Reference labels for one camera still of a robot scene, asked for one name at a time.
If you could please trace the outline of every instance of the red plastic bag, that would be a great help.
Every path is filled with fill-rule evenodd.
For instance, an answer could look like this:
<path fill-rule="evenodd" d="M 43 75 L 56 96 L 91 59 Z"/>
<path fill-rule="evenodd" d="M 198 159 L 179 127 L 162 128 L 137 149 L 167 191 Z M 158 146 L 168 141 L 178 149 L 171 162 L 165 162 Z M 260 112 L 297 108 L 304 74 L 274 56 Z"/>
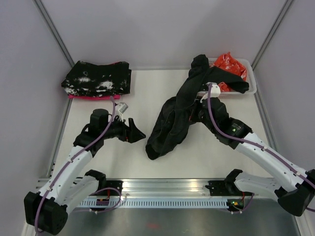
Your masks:
<path fill-rule="evenodd" d="M 227 54 L 222 54 L 218 57 L 213 66 L 219 67 L 222 70 L 231 72 L 235 75 L 241 76 L 241 78 L 246 81 L 247 70 L 238 60 L 234 59 L 230 52 Z"/>

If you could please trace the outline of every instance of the black garment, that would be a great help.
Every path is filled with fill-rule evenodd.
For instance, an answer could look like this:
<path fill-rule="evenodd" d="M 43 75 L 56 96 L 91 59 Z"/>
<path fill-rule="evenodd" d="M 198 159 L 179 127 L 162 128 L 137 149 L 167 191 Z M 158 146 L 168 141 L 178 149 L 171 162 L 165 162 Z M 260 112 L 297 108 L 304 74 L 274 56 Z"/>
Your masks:
<path fill-rule="evenodd" d="M 205 55 L 199 55 L 191 63 L 189 77 L 179 89 L 176 97 L 166 101 L 157 118 L 152 134 L 146 145 L 146 152 L 151 160 L 172 151 L 188 133 L 192 106 L 199 91 L 208 90 L 207 83 L 225 82 L 233 90 L 244 93 L 249 84 L 238 76 L 218 67 L 209 68 Z"/>
<path fill-rule="evenodd" d="M 127 62 L 94 65 L 78 61 L 62 82 L 71 95 L 103 97 L 130 93 L 131 70 Z"/>

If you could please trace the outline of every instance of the gray floor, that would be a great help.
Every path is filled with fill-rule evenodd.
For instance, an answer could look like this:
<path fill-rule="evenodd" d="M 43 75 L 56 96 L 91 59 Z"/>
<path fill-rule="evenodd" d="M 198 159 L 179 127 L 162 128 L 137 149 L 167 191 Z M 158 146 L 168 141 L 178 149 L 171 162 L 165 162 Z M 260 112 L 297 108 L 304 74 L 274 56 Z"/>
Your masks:
<path fill-rule="evenodd" d="M 275 202 L 255 200 L 248 211 L 217 209 L 117 209 L 69 216 L 59 236 L 300 236 L 297 224 Z"/>

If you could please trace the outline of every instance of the white tabletop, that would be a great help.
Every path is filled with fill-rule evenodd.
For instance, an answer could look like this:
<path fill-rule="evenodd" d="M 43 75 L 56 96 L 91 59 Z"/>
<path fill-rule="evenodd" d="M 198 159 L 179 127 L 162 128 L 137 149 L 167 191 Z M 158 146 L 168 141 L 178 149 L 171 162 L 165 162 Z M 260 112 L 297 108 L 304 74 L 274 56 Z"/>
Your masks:
<path fill-rule="evenodd" d="M 120 101 L 128 104 L 124 118 L 134 119 L 136 126 L 147 138 L 129 144 L 117 138 L 105 140 L 104 146 L 83 169 L 101 171 L 108 178 L 224 178 L 233 169 L 249 174 L 270 177 L 251 159 L 221 144 L 201 123 L 189 128 L 186 139 L 165 156 L 154 161 L 145 152 L 145 145 L 153 126 L 167 99 L 175 96 L 188 70 L 138 70 L 131 74 L 131 94 Z M 267 143 L 266 135 L 253 95 L 239 95 L 221 99 L 231 117 L 240 119 Z M 56 160 L 58 170 L 69 155 L 76 136 L 89 123 L 94 109 L 112 112 L 110 101 L 85 101 L 74 99 L 66 122 L 61 146 Z"/>

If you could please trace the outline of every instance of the gray wall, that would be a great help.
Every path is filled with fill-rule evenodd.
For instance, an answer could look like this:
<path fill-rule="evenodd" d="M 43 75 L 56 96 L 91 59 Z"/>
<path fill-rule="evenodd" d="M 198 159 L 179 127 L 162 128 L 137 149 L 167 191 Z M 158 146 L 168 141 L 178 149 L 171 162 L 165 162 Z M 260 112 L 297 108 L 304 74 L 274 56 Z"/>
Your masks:
<path fill-rule="evenodd" d="M 285 0 L 43 0 L 74 61 L 189 67 L 198 54 L 253 61 Z"/>
<path fill-rule="evenodd" d="M 306 170 L 315 169 L 314 9 L 295 1 L 255 70 L 279 152 Z"/>
<path fill-rule="evenodd" d="M 31 0 L 0 1 L 0 235 L 20 235 L 23 198 L 47 172 L 70 67 Z"/>

